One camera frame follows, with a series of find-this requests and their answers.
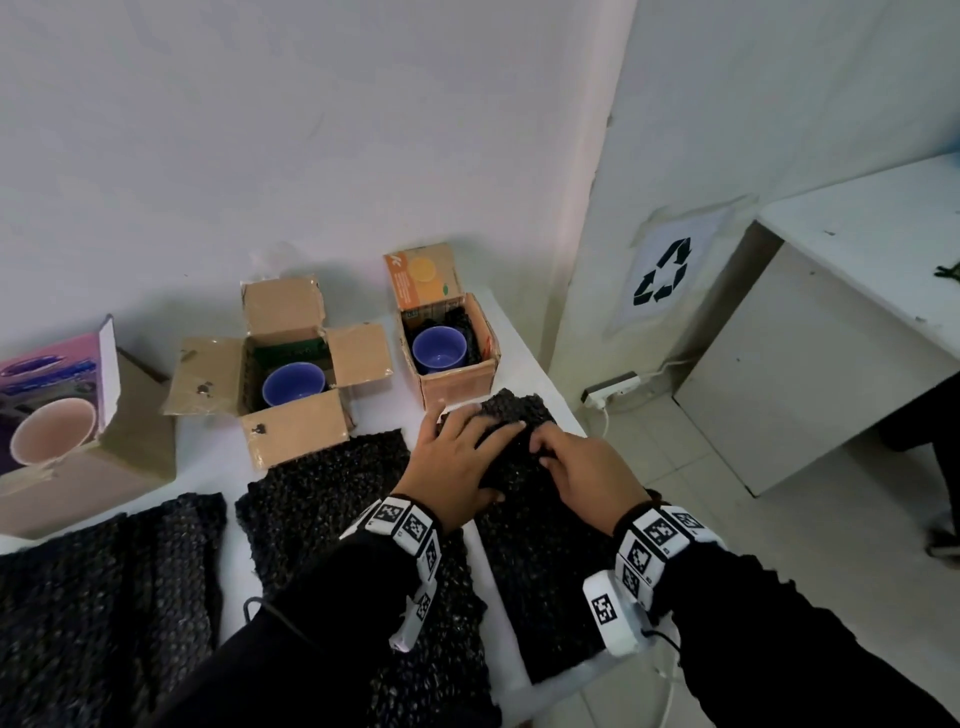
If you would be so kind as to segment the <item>person's right hand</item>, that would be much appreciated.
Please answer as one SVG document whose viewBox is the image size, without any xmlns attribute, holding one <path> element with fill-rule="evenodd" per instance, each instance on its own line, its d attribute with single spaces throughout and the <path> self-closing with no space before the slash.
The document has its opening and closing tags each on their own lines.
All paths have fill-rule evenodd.
<svg viewBox="0 0 960 728">
<path fill-rule="evenodd" d="M 537 427 L 530 452 L 551 451 L 563 459 L 570 483 L 555 484 L 562 502 L 583 522 L 608 537 L 630 512 L 652 500 L 612 445 L 580 436 L 548 421 Z"/>
</svg>

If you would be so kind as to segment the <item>person's left hand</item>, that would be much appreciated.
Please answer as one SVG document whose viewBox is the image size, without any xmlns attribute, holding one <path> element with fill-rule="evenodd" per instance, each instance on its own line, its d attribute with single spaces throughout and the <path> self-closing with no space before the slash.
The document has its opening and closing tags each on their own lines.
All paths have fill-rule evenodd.
<svg viewBox="0 0 960 728">
<path fill-rule="evenodd" d="M 392 494 L 406 496 L 429 511 L 448 535 L 491 505 L 473 505 L 472 491 L 489 467 L 523 431 L 524 421 L 501 423 L 477 444 L 458 444 L 458 408 L 438 420 L 437 438 L 416 446 Z"/>
</svg>

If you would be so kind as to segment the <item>black bubble wrap sheet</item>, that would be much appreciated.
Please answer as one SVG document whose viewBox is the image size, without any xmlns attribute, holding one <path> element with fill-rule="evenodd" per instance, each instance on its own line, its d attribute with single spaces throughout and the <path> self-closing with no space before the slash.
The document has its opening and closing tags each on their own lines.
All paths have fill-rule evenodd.
<svg viewBox="0 0 960 728">
<path fill-rule="evenodd" d="M 482 479 L 505 502 L 475 524 L 525 672 L 538 685 L 604 649 L 582 583 L 605 568 L 609 539 L 562 502 L 539 461 L 546 452 L 529 449 L 532 431 L 554 420 L 543 399 L 502 389 L 481 409 L 501 426 L 526 424 Z"/>
<path fill-rule="evenodd" d="M 273 599 L 329 551 L 373 501 L 396 486 L 409 461 L 399 429 L 361 435 L 272 467 L 236 502 L 263 595 Z M 436 604 L 409 653 L 378 661 L 355 711 L 363 728 L 500 728 L 479 628 L 463 532 L 441 542 Z"/>
<path fill-rule="evenodd" d="M 227 504 L 186 493 L 0 556 L 0 728 L 137 728 L 216 649 Z"/>
</svg>

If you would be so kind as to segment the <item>person's left forearm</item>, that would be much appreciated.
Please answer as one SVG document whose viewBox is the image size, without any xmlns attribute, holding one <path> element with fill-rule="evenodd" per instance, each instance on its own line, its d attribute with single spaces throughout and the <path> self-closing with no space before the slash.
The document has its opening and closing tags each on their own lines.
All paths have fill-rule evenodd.
<svg viewBox="0 0 960 728">
<path fill-rule="evenodd" d="M 144 728 L 363 728 L 355 712 L 388 658 L 414 559 L 362 530 L 339 541 L 223 643 Z"/>
</svg>

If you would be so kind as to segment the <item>person's right forearm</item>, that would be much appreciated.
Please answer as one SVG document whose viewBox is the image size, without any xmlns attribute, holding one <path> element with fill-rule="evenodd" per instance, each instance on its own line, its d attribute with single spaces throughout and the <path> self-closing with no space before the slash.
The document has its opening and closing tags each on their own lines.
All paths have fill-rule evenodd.
<svg viewBox="0 0 960 728">
<path fill-rule="evenodd" d="M 676 625 L 685 683 L 715 728 L 960 728 L 755 556 L 691 543 L 666 562 L 653 615 Z"/>
</svg>

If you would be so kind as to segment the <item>orange printed cardboard box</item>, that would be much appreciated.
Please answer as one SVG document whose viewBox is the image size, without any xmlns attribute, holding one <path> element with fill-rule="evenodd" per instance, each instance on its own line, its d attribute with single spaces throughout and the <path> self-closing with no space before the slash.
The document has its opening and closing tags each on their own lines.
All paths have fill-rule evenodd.
<svg viewBox="0 0 960 728">
<path fill-rule="evenodd" d="M 446 242 L 401 249 L 382 256 L 395 299 L 394 320 L 402 359 L 414 394 L 424 407 L 462 404 L 491 394 L 501 359 L 498 336 L 479 298 L 462 285 L 453 250 Z M 432 326 L 460 330 L 469 346 L 466 365 L 418 373 L 411 345 Z"/>
</svg>

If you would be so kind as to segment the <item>blue ceramic cup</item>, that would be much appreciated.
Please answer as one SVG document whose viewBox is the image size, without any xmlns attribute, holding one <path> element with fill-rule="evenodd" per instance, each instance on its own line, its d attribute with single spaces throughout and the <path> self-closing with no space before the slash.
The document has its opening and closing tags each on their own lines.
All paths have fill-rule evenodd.
<svg viewBox="0 0 960 728">
<path fill-rule="evenodd" d="M 327 376 L 321 367 L 308 361 L 295 361 L 267 375 L 261 395 L 267 407 L 280 407 L 322 394 L 327 387 Z"/>
<path fill-rule="evenodd" d="M 470 351 L 465 334 L 449 325 L 432 325 L 415 335 L 411 345 L 414 365 L 427 376 L 459 369 L 467 365 Z"/>
</svg>

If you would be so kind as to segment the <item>white marker wrist tracker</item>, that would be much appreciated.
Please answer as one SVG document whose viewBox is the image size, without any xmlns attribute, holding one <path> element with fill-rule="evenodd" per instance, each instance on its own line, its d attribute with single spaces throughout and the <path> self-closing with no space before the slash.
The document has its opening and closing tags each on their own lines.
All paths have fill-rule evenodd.
<svg viewBox="0 0 960 728">
<path fill-rule="evenodd" d="M 339 536 L 342 541 L 365 530 L 388 537 L 414 559 L 420 585 L 414 595 L 407 598 L 403 621 L 390 636 L 393 651 L 408 653 L 414 649 L 434 604 L 442 560 L 440 526 L 440 521 L 414 499 L 391 494 L 367 505 Z"/>
<path fill-rule="evenodd" d="M 654 505 L 628 519 L 617 542 L 613 567 L 582 582 L 587 611 L 611 657 L 629 657 L 651 646 L 656 637 L 655 590 L 668 562 L 693 544 L 726 547 L 711 528 L 685 508 Z"/>
</svg>

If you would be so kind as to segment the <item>white power strip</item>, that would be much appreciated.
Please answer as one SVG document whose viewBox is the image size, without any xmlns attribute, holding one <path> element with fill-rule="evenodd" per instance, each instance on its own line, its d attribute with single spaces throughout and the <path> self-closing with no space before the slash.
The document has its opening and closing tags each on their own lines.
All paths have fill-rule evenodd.
<svg viewBox="0 0 960 728">
<path fill-rule="evenodd" d="M 587 408 L 598 411 L 605 410 L 614 399 L 634 393 L 642 386 L 642 383 L 643 379 L 638 374 L 629 371 L 586 387 L 581 394 L 581 403 Z"/>
</svg>

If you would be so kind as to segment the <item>plain brown cardboard box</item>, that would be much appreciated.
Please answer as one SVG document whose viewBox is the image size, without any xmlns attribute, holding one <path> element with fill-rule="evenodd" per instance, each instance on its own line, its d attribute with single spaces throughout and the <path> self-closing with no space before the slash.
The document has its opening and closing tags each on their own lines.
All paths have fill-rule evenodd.
<svg viewBox="0 0 960 728">
<path fill-rule="evenodd" d="M 328 326 L 312 275 L 244 283 L 241 302 L 245 336 L 182 340 L 163 414 L 235 418 L 259 471 L 347 442 L 354 429 L 351 396 L 394 372 L 383 325 Z M 266 377 L 296 361 L 317 364 L 326 390 L 267 406 L 261 394 Z"/>
</svg>

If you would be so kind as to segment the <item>white recycling symbol paper sign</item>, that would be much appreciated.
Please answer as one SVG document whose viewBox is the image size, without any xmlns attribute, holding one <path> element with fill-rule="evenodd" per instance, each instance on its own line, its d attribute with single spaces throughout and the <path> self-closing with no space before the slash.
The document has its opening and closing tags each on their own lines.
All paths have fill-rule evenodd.
<svg viewBox="0 0 960 728">
<path fill-rule="evenodd" d="M 715 237 L 734 212 L 731 203 L 713 205 L 645 224 L 605 336 L 671 310 L 692 285 Z"/>
</svg>

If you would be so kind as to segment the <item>white desk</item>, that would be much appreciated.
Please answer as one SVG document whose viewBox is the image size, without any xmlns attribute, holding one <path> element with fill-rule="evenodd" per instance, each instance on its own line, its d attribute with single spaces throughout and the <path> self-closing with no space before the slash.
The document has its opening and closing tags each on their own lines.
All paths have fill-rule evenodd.
<svg viewBox="0 0 960 728">
<path fill-rule="evenodd" d="M 960 151 L 777 200 L 675 401 L 758 497 L 960 371 Z"/>
</svg>

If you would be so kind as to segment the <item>purple printed cardboard box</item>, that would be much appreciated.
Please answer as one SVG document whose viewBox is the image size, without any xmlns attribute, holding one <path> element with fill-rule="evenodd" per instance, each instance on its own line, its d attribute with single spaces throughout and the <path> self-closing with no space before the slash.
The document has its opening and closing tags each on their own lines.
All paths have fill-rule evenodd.
<svg viewBox="0 0 960 728">
<path fill-rule="evenodd" d="M 174 480 L 165 397 L 165 378 L 117 346 L 112 315 L 88 332 L 0 358 L 0 536 L 40 540 Z M 18 465 L 9 451 L 17 427 L 64 398 L 97 408 L 90 439 L 58 459 Z"/>
</svg>

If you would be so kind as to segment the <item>pink ceramic cup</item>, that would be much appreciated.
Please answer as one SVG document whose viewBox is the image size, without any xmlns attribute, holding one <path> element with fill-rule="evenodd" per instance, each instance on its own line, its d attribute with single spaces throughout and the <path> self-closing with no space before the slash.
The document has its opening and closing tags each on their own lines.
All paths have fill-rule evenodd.
<svg viewBox="0 0 960 728">
<path fill-rule="evenodd" d="M 65 397 L 44 404 L 24 419 L 9 441 L 9 454 L 21 466 L 59 459 L 90 440 L 98 411 L 89 400 Z"/>
</svg>

